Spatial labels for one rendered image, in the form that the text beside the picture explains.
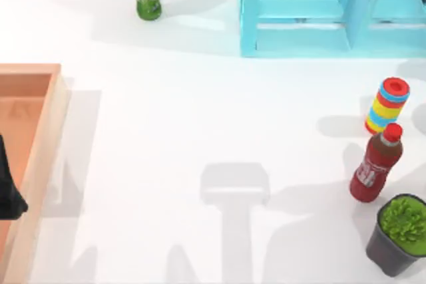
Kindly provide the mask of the light blue rack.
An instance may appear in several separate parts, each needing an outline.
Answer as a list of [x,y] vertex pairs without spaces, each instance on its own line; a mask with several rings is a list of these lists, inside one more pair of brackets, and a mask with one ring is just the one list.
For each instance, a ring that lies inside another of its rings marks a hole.
[[245,57],[426,58],[426,0],[238,0]]

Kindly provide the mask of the red bottle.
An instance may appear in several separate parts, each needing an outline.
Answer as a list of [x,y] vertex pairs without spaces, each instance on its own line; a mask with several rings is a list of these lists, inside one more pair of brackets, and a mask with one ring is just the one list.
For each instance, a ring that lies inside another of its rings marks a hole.
[[387,176],[403,153],[402,127],[389,123],[383,132],[374,134],[368,141],[361,164],[355,170],[349,190],[358,201],[374,201],[382,191]]

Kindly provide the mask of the stack of coloured rings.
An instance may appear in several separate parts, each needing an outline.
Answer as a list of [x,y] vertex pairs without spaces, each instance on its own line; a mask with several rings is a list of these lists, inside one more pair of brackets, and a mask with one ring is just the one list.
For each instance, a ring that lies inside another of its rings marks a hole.
[[380,85],[365,118],[365,127],[371,134],[383,132],[396,122],[410,95],[410,86],[399,77],[388,77]]

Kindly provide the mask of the salmon shallow box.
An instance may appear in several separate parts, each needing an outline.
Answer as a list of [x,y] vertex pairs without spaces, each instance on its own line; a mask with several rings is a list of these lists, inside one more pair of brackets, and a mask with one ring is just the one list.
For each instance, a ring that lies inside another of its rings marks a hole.
[[0,284],[27,284],[68,103],[59,64],[0,63],[0,135],[29,205],[19,219],[0,220]]

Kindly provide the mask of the green plant in black pot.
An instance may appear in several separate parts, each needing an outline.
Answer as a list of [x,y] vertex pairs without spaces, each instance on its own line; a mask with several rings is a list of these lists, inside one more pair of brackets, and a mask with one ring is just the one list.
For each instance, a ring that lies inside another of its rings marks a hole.
[[366,255],[389,277],[426,258],[426,201],[413,194],[398,194],[382,206]]

